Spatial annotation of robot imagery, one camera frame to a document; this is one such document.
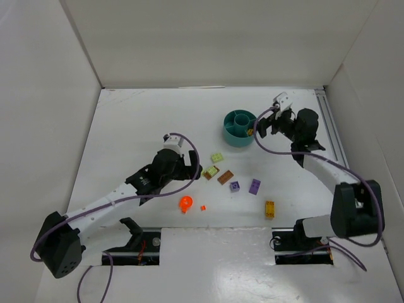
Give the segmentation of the purple square lego brick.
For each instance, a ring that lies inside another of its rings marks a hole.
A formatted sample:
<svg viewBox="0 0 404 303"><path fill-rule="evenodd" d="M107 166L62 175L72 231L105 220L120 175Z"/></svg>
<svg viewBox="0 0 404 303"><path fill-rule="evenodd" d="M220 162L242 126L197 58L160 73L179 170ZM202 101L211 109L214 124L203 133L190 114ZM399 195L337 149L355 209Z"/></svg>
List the purple square lego brick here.
<svg viewBox="0 0 404 303"><path fill-rule="evenodd" d="M234 181L230 183L230 191L232 193L236 193L238 191L240 191L241 187L238 181Z"/></svg>

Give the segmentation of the purple curved lego brick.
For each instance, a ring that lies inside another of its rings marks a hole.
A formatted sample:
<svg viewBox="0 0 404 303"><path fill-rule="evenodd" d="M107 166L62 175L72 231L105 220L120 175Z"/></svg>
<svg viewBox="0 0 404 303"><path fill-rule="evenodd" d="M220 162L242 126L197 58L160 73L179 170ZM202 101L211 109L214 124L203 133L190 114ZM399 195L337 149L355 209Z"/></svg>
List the purple curved lego brick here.
<svg viewBox="0 0 404 303"><path fill-rule="evenodd" d="M249 187L249 193L256 196L256 195L258 194L260 185L261 185L261 181L260 181L260 180L258 180L258 179L253 179L252 182L251 182L251 185L250 185L250 187Z"/></svg>

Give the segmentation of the yellow long lego brick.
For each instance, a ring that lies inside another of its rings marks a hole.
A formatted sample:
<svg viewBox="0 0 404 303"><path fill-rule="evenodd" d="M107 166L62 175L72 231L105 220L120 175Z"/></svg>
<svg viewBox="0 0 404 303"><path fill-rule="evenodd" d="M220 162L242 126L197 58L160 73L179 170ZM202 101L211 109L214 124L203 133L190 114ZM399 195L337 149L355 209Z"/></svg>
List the yellow long lego brick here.
<svg viewBox="0 0 404 303"><path fill-rule="evenodd" d="M265 217L270 220L275 218L275 203L273 201L266 201Z"/></svg>

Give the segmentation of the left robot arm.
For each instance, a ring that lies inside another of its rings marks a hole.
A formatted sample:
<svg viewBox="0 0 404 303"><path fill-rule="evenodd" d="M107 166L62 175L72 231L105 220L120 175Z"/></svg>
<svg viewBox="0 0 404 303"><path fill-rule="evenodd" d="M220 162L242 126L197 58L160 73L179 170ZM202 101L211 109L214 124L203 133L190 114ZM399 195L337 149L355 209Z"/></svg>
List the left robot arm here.
<svg viewBox="0 0 404 303"><path fill-rule="evenodd" d="M164 148L151 164L128 177L117 189L96 202L65 215L55 211L44 220L31 252L34 261L42 262L54 278L70 274L92 249L101 250L93 235L110 223L119 222L129 229L129 240L120 247L131 251L143 236L143 229L130 212L153 198L164 197L162 189L172 181L191 184L200 178L202 166L196 150L189 151L190 164L184 155Z"/></svg>

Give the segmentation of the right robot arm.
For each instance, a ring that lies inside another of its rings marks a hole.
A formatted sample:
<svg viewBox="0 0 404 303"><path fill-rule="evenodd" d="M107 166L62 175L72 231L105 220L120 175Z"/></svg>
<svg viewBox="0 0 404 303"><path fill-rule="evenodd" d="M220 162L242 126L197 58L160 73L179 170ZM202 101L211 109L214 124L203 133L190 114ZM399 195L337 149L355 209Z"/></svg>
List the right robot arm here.
<svg viewBox="0 0 404 303"><path fill-rule="evenodd" d="M294 115L290 109L273 106L266 113L268 117L261 114L254 122L255 141L267 134L284 135L291 142L288 154L333 195L330 214L298 219L286 233L292 249L313 249L317 240L330 242L333 237L362 247L375 246L385 228L381 186L326 157L325 147L316 138L319 116L313 110L302 109Z"/></svg>

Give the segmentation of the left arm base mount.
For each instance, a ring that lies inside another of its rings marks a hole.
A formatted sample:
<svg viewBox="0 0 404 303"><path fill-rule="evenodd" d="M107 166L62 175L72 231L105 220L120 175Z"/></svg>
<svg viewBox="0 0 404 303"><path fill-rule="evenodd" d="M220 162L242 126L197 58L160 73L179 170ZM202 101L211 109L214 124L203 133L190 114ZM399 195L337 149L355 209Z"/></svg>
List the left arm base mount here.
<svg viewBox="0 0 404 303"><path fill-rule="evenodd" d="M109 248L113 265L117 266L158 266L160 264L160 245L162 229L142 228L132 218L119 220L130 238L121 246Z"/></svg>

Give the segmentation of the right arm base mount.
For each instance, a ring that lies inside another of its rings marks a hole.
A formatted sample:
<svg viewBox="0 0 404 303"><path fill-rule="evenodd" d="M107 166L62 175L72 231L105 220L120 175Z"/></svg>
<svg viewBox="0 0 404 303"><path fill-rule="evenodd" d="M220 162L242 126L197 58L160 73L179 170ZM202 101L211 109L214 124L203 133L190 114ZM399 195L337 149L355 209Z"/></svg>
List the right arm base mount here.
<svg viewBox="0 0 404 303"><path fill-rule="evenodd" d="M324 237L302 238L295 236L292 229L272 231L270 247L275 252L276 265L333 265L328 240Z"/></svg>

